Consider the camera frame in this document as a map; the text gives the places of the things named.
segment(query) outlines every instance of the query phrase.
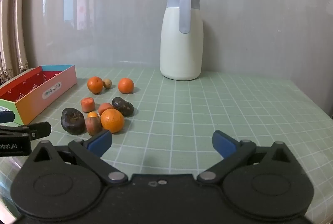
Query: gray wall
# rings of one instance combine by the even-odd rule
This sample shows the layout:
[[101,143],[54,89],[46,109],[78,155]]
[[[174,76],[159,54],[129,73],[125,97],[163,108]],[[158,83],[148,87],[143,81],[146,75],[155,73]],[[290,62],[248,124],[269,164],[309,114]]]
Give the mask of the gray wall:
[[[76,0],[46,0],[45,14],[43,0],[23,1],[31,66],[159,65],[166,0],[91,1],[91,22],[79,26]],[[201,12],[204,69],[291,79],[331,111],[333,0],[201,0]]]

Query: green box side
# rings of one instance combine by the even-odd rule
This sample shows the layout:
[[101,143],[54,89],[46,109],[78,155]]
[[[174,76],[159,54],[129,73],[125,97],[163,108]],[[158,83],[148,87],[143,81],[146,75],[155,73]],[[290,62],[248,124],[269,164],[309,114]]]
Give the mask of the green box side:
[[0,99],[0,111],[6,111],[6,109],[9,109],[12,112],[14,112],[14,114],[15,114],[14,123],[23,125],[21,116],[19,115],[19,112],[16,108],[15,102]]

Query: thermos handle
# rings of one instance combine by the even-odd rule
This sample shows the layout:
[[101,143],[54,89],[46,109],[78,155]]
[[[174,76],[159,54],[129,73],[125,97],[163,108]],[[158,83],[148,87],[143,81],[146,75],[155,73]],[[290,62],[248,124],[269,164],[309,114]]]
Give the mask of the thermos handle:
[[189,33],[191,29],[191,0],[179,0],[179,31]]

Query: colorful cardboard box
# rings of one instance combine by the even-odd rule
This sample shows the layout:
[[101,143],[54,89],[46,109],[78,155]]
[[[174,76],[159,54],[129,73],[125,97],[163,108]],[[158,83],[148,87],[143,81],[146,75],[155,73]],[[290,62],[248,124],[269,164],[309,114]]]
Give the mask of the colorful cardboard box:
[[15,123],[29,124],[75,85],[74,65],[39,66],[0,88],[0,111],[15,113]]

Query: table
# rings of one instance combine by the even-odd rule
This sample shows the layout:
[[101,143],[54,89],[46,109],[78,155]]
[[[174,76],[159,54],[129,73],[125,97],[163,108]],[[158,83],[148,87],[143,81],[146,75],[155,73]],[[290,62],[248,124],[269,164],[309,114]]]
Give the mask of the table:
[[[153,68],[77,68],[78,84],[59,97],[34,121],[48,121],[53,145],[65,145],[78,136],[60,124],[64,108],[81,110],[80,100],[94,97],[96,104],[114,97],[136,108],[125,127],[113,136],[102,156],[107,163],[133,173],[198,173],[221,160],[211,144],[214,130],[237,140],[250,139],[260,146],[285,142],[297,156],[315,186],[307,216],[315,223],[333,220],[333,121],[288,80],[217,72],[203,72],[188,82],[169,80]],[[86,86],[92,76],[123,77],[135,83],[133,94],[121,94],[115,85],[100,95]],[[89,135],[79,136],[88,139]],[[32,142],[33,147],[39,141]],[[0,162],[0,180],[6,188],[17,173],[7,158]]]

